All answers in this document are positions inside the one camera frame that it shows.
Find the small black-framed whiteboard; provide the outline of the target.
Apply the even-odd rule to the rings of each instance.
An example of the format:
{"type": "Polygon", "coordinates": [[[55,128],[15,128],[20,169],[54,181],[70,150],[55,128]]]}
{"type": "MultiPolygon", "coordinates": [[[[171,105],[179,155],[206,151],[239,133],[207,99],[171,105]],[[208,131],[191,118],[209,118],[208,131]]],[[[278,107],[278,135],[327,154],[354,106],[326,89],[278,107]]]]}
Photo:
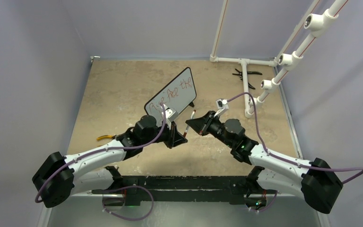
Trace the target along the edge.
{"type": "Polygon", "coordinates": [[[195,106],[196,97],[193,74],[191,68],[186,67],[145,103],[144,110],[147,115],[161,120],[161,103],[180,114],[188,106],[195,106]]]}

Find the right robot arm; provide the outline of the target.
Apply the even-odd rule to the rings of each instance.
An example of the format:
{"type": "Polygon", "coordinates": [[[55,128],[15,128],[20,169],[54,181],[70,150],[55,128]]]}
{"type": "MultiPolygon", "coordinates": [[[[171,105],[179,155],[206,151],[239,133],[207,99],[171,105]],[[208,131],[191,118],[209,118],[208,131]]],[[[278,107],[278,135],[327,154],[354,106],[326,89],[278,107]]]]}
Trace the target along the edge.
{"type": "Polygon", "coordinates": [[[250,139],[237,119],[220,122],[214,111],[186,124],[200,136],[212,135],[227,147],[237,161],[254,168],[246,177],[247,193],[277,191],[303,199],[318,212],[329,214],[343,188],[326,161],[290,157],[250,139]]]}

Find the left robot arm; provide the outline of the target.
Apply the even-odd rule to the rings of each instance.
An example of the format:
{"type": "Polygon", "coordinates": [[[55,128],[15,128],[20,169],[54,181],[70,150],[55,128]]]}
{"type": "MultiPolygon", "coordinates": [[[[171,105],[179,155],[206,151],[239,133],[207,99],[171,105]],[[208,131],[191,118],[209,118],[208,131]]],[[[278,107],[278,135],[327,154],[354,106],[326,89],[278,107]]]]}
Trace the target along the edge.
{"type": "Polygon", "coordinates": [[[178,132],[175,122],[164,121],[157,126],[156,119],[144,115],[124,133],[115,135],[99,147],[63,156],[50,154],[32,177],[37,190],[36,203],[52,208],[76,192],[76,181],[93,170],[110,163],[132,158],[153,143],[164,143],[169,149],[185,144],[188,140],[178,132]]]}

